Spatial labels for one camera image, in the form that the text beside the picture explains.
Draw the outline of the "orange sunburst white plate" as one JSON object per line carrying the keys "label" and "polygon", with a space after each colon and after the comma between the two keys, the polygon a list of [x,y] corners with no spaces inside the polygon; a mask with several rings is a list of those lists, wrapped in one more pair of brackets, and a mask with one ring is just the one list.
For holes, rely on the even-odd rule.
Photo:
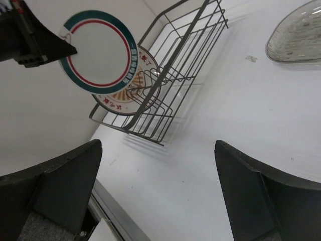
{"label": "orange sunburst white plate", "polygon": [[110,95],[92,95],[105,110],[124,116],[134,115],[158,79],[161,70],[154,57],[138,46],[139,63],[133,81],[122,91]]}

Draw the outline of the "teal red ring plate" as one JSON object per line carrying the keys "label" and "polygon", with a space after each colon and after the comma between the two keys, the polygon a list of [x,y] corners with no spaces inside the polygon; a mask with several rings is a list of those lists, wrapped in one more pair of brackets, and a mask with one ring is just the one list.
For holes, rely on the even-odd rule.
{"label": "teal red ring plate", "polygon": [[86,10],[71,16],[59,37],[76,48],[76,54],[59,62],[65,74],[92,94],[125,89],[139,66],[138,46],[126,25],[111,14]]}

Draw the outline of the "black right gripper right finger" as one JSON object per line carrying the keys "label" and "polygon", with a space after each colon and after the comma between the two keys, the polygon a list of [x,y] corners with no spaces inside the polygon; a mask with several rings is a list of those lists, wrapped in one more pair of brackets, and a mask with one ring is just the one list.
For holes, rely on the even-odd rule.
{"label": "black right gripper right finger", "polygon": [[217,140],[215,162],[234,240],[320,240],[320,183]]}

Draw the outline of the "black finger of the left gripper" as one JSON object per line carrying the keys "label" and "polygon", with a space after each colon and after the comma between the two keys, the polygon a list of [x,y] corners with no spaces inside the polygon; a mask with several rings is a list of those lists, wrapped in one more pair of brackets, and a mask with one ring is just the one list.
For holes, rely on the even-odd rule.
{"label": "black finger of the left gripper", "polygon": [[38,67],[77,54],[70,43],[47,29],[25,1],[1,1],[1,62]]}

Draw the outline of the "clear glass square plate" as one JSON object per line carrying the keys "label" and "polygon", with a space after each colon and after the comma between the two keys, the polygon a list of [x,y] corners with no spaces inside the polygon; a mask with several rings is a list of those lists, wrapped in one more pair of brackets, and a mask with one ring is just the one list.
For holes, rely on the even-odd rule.
{"label": "clear glass square plate", "polygon": [[320,61],[320,1],[309,1],[287,15],[268,39],[265,53],[279,63]]}

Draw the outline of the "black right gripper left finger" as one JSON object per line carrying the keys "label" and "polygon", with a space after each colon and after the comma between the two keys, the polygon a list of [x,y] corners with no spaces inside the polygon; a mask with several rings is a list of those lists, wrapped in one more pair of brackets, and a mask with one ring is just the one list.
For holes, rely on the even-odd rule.
{"label": "black right gripper left finger", "polygon": [[61,156],[1,176],[1,240],[17,240],[30,213],[79,233],[102,158],[95,139]]}

